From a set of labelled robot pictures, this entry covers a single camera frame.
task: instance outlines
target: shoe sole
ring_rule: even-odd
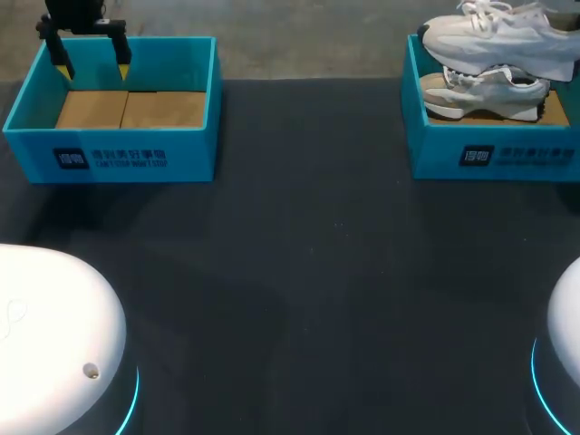
[[[439,63],[459,73],[465,73],[469,75],[480,75],[492,66],[500,64],[498,62],[462,62],[458,59],[451,59],[449,57],[434,53],[428,47],[425,47],[425,50]],[[579,69],[578,62],[559,62],[549,59],[542,59],[540,57],[529,58],[525,56],[512,56],[507,64],[516,66],[517,68],[524,70],[530,75],[534,75],[541,79],[553,80],[555,82],[571,82],[578,74]]]
[[[432,111],[448,120],[460,120],[473,111],[491,111],[507,120],[535,122],[539,120],[538,107],[541,106],[541,104],[533,106],[529,104],[481,105],[473,106],[468,109],[461,109],[443,107],[425,102],[425,107],[429,111]]]

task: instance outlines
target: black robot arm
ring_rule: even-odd
[[[74,68],[64,49],[59,30],[72,34],[104,34],[111,38],[121,78],[125,80],[131,64],[131,49],[125,35],[124,20],[104,19],[104,0],[44,0],[48,14],[36,25],[41,39],[51,55],[51,61],[68,79],[74,78]]]

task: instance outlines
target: glowing blue light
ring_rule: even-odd
[[[133,395],[133,403],[130,405],[129,412],[127,412],[127,417],[125,417],[125,421],[123,422],[119,430],[117,430],[117,433],[115,433],[115,435],[121,435],[122,432],[127,427],[127,425],[129,424],[131,415],[133,414],[133,411],[135,411],[135,405],[137,405],[138,395],[139,395],[139,369],[137,369],[137,383],[135,384],[135,394]]]
[[[565,433],[565,435],[572,435],[568,430],[566,430],[566,428],[562,425],[562,423],[560,423],[560,421],[558,421],[558,419],[556,418],[556,416],[548,408],[547,403],[544,400],[544,397],[542,397],[542,393],[540,392],[540,389],[537,386],[536,369],[534,368],[534,355],[535,355],[535,351],[536,351],[536,342],[537,342],[537,339],[534,340],[534,347],[532,347],[532,380],[534,381],[534,387],[536,388],[537,397],[540,398],[540,401],[542,402],[542,405],[544,405],[544,409],[546,409],[546,412],[552,418],[552,420],[557,425],[557,427],[560,428],[562,430],[562,432]]]

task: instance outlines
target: blue box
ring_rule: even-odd
[[[580,78],[553,83],[569,127],[431,124],[420,77],[441,71],[417,35],[409,36],[401,105],[414,178],[580,180]]]
[[[108,38],[63,39],[76,72],[72,82],[51,65],[42,45],[3,128],[31,183],[213,179],[222,91],[215,38],[128,39],[133,56],[125,82]],[[56,130],[69,90],[205,92],[203,127]]]

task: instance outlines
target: printed logo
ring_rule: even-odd
[[[19,299],[8,301],[5,309],[0,311],[0,342],[10,336],[12,326],[26,317],[28,305]]]
[[[468,145],[461,153],[460,166],[487,166],[495,147],[491,145]]]
[[[88,169],[89,162],[80,148],[55,148],[54,156],[62,169]]]

